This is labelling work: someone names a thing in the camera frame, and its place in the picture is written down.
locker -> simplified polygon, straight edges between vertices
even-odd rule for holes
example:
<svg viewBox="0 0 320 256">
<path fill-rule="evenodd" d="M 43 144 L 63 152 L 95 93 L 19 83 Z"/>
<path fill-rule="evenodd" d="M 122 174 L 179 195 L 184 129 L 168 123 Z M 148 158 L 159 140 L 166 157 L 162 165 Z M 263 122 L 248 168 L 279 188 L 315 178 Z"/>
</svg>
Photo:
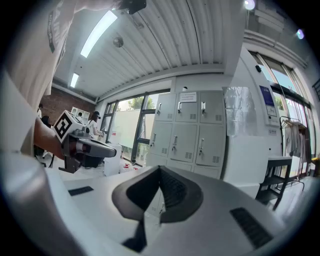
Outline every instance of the locker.
<svg viewBox="0 0 320 256">
<path fill-rule="evenodd" d="M 171 159 L 192 162 L 197 136 L 196 124 L 174 124 L 169 147 Z"/>
<path fill-rule="evenodd" d="M 222 151 L 226 140 L 224 130 L 220 125 L 200 125 L 196 164 L 216 167 L 222 165 Z"/>
<path fill-rule="evenodd" d="M 191 172 L 192 166 L 189 164 L 181 163 L 175 160 L 168 160 L 167 166 L 169 167 L 174 167 L 174 168 L 179 168 L 181 170 L 189 171 Z"/>
<path fill-rule="evenodd" d="M 160 94 L 155 109 L 155 121 L 173 121 L 176 104 L 176 94 Z"/>
<path fill-rule="evenodd" d="M 146 156 L 146 166 L 166 166 L 167 159 L 150 152 Z"/>
<path fill-rule="evenodd" d="M 155 122 L 151 133 L 149 152 L 167 157 L 170 145 L 172 123 Z"/>
<path fill-rule="evenodd" d="M 176 122 L 196 123 L 198 121 L 198 102 L 178 102 L 175 114 Z"/>
<path fill-rule="evenodd" d="M 200 92 L 200 123 L 223 124 L 223 92 L 206 91 Z"/>
<path fill-rule="evenodd" d="M 218 177 L 219 174 L 219 170 L 217 169 L 209 169 L 209 168 L 204 168 L 201 166 L 195 166 L 194 167 L 194 173 L 195 174 L 201 174 L 207 177 L 211 177 L 211 178 L 215 178 L 215 179 L 219 179 L 220 177 Z"/>
</svg>

person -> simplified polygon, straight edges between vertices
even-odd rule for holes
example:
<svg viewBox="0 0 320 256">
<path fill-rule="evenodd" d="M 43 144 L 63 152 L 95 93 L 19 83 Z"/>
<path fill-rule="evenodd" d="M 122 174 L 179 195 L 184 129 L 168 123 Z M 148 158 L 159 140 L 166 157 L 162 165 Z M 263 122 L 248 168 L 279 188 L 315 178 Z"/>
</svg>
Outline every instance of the person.
<svg viewBox="0 0 320 256">
<path fill-rule="evenodd" d="M 64 55 L 74 14 L 83 10 L 123 9 L 127 0 L 52 0 L 26 20 L 12 42 L 4 68 L 27 101 L 36 110 L 43 95 L 51 94 L 52 79 Z M 21 152 L 33 155 L 33 145 L 64 159 L 55 132 L 37 116 Z"/>
<path fill-rule="evenodd" d="M 42 103 L 39 104 L 39 107 L 38 107 L 38 111 L 37 111 L 37 114 L 38 114 L 38 117 L 39 118 L 42 118 L 42 109 L 44 108 L 44 105 Z"/>
<path fill-rule="evenodd" d="M 76 118 L 78 118 L 81 123 L 84 122 L 83 119 L 82 119 L 82 113 L 81 112 L 79 112 L 79 114 L 78 114 L 78 116 Z"/>
<path fill-rule="evenodd" d="M 89 128 L 90 134 L 92 137 L 93 135 L 104 136 L 104 132 L 97 129 L 97 121 L 98 121 L 99 115 L 100 114 L 98 111 L 94 111 L 91 118 L 88 120 L 85 126 L 86 128 Z"/>
<path fill-rule="evenodd" d="M 51 128 L 51 124 L 50 124 L 50 117 L 45 115 L 44 117 L 41 118 L 42 123 L 44 123 L 45 126 Z"/>
</svg>

black stand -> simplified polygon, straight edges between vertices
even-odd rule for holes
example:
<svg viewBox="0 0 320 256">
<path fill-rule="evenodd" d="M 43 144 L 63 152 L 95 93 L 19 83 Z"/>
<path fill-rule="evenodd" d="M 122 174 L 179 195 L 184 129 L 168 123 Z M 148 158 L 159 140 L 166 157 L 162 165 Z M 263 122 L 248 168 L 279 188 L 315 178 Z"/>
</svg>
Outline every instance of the black stand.
<svg viewBox="0 0 320 256">
<path fill-rule="evenodd" d="M 255 198 L 256 200 L 266 205 L 269 201 L 273 199 L 277 199 L 276 203 L 273 206 L 273 210 L 277 209 L 282 199 L 282 196 L 285 192 L 286 185 L 289 181 L 291 163 L 292 163 L 292 159 L 279 159 L 279 160 L 268 161 L 268 166 L 267 166 L 268 175 L 264 178 L 263 183 L 260 184 L 258 193 Z M 276 167 L 282 167 L 282 166 L 287 166 L 284 178 L 278 175 L 275 175 Z M 273 190 L 272 188 L 270 188 L 271 185 L 277 185 L 281 183 L 282 183 L 282 188 L 280 189 L 279 193 Z"/>
</svg>

ceiling light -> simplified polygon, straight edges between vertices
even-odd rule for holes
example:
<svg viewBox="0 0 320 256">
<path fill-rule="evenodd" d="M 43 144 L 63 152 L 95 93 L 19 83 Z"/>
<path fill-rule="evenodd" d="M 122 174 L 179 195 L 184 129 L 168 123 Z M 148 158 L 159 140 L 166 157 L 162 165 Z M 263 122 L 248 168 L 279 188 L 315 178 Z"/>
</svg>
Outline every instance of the ceiling light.
<svg viewBox="0 0 320 256">
<path fill-rule="evenodd" d="M 299 39 L 303 39 L 305 37 L 303 31 L 301 29 L 299 29 L 297 32 L 296 32 L 296 35 L 298 36 Z"/>
<path fill-rule="evenodd" d="M 106 31 L 106 29 L 117 19 L 118 17 L 112 13 L 112 11 L 108 10 L 107 13 L 100 19 L 98 24 L 94 27 L 88 39 L 86 40 L 82 50 L 81 55 L 84 57 L 88 57 L 90 51 L 95 46 L 96 42 L 102 36 L 102 34 Z"/>
<path fill-rule="evenodd" d="M 76 87 L 76 83 L 77 83 L 78 77 L 79 77 L 78 74 L 73 73 L 73 76 L 72 76 L 72 79 L 71 79 L 71 83 L 70 83 L 70 86 L 71 86 L 72 88 L 75 88 L 75 87 Z"/>
<path fill-rule="evenodd" d="M 252 10 L 253 8 L 255 8 L 256 4 L 254 0 L 245 0 L 244 6 L 247 10 Z"/>
</svg>

tree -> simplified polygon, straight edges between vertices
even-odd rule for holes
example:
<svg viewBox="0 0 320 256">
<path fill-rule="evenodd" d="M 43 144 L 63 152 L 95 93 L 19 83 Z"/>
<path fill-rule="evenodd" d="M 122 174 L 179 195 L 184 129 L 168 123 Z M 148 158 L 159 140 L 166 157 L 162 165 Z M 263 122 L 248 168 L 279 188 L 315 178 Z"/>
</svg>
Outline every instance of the tree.
<svg viewBox="0 0 320 256">
<path fill-rule="evenodd" d="M 132 102 L 129 100 L 128 101 L 129 108 L 127 110 L 139 110 L 139 109 L 141 109 L 143 100 L 144 100 L 144 97 L 134 98 L 132 100 Z M 152 110 L 154 108 L 155 108 L 155 104 L 154 104 L 152 98 L 148 97 L 148 102 L 146 104 L 146 109 L 147 110 Z"/>
<path fill-rule="evenodd" d="M 285 110 L 280 97 L 275 97 L 275 103 L 278 106 L 279 110 Z"/>
</svg>

